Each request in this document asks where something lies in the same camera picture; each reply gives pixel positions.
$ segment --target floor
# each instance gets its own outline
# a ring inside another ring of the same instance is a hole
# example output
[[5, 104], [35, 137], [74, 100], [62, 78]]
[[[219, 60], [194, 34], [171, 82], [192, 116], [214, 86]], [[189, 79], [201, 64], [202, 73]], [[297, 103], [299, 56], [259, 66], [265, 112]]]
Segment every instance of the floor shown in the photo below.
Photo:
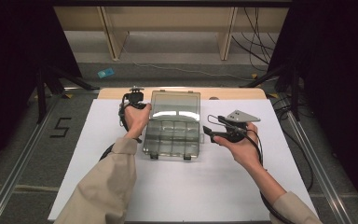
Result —
[[[232, 41], [227, 61], [221, 61], [215, 36], [212, 33], [131, 33], [127, 39], [125, 50], [120, 60], [113, 62], [103, 33], [99, 32], [67, 32], [68, 40], [79, 64], [83, 78], [89, 84], [101, 87], [130, 87], [140, 86], [200, 86], [200, 87], [238, 87], [253, 80], [252, 75], [262, 76], [262, 70], [267, 65], [255, 56], [250, 56], [235, 41]], [[252, 34], [243, 34], [252, 38]], [[242, 34], [235, 34], [235, 39], [249, 49], [250, 42]], [[272, 54], [274, 41], [278, 34], [261, 34], [262, 42]], [[252, 45], [252, 52], [264, 60], [260, 47]], [[97, 73], [106, 68], [113, 68], [111, 77], [99, 78]], [[276, 93], [273, 85], [275, 80], [269, 80], [261, 85], [274, 107], [281, 109], [290, 104], [290, 99], [283, 99], [287, 94]], [[68, 88], [75, 87], [72, 83], [62, 81]], [[77, 139], [81, 133], [88, 109], [96, 92], [73, 91], [66, 97], [49, 96], [49, 116], [43, 128], [37, 126], [37, 102], [34, 94], [30, 96], [29, 107], [23, 114], [17, 131], [11, 136], [10, 144], [0, 153], [0, 188], [5, 185], [7, 178], [13, 174], [13, 167], [29, 146], [33, 132], [40, 131], [35, 139], [32, 154], [21, 170], [19, 180], [11, 196], [0, 204], [5, 208], [0, 214], [2, 223], [50, 223], [47, 221], [49, 211], [56, 198], [66, 168], [72, 158]], [[328, 177], [328, 181], [343, 202], [345, 211], [351, 223], [358, 223], [358, 193], [347, 178], [345, 171], [334, 157], [331, 147], [321, 130], [317, 119], [307, 107], [307, 98], [300, 94], [299, 108], [305, 134], [311, 144], [311, 150], [317, 155]], [[282, 114], [282, 128], [296, 141], [293, 123], [286, 113]], [[63, 134], [56, 127], [68, 127]], [[337, 214], [329, 203], [326, 195], [325, 180], [318, 175], [310, 174], [310, 168], [301, 148], [287, 136], [287, 142], [292, 150], [303, 176], [304, 184], [310, 186], [310, 197], [323, 223], [345, 223], [337, 218]]]

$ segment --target wooden tabletop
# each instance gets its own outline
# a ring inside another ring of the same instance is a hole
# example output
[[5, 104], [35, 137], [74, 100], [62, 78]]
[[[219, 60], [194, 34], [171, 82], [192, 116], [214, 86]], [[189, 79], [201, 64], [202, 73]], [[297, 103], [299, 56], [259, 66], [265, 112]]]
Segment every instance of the wooden tabletop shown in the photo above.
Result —
[[[144, 99], [150, 100], [153, 91], [194, 91], [200, 92], [201, 100], [250, 100], [267, 99], [263, 90], [258, 88], [199, 88], [199, 87], [146, 87], [142, 92]], [[105, 88], [100, 90], [98, 99], [121, 99], [130, 88]]]

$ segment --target jacket sleeve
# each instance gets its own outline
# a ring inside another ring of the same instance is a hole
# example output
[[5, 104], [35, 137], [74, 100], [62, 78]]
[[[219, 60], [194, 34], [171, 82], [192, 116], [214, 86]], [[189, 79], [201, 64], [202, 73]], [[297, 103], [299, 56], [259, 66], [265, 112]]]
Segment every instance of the jacket sleeve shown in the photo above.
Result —
[[124, 223], [136, 180], [136, 149], [135, 140], [118, 138], [77, 184], [54, 223]]
[[[314, 224], [322, 223], [319, 218], [298, 198], [293, 192], [283, 194], [272, 207], [280, 213], [283, 217], [291, 220], [296, 224]], [[271, 222], [274, 224], [281, 224], [272, 214], [269, 214]]]

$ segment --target clear plastic box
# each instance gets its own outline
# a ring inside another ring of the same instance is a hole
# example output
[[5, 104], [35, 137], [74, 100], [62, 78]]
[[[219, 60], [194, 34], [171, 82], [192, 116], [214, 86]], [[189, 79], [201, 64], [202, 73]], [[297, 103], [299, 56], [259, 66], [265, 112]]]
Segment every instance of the clear plastic box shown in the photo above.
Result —
[[184, 160], [200, 153], [200, 93], [153, 91], [144, 153]]

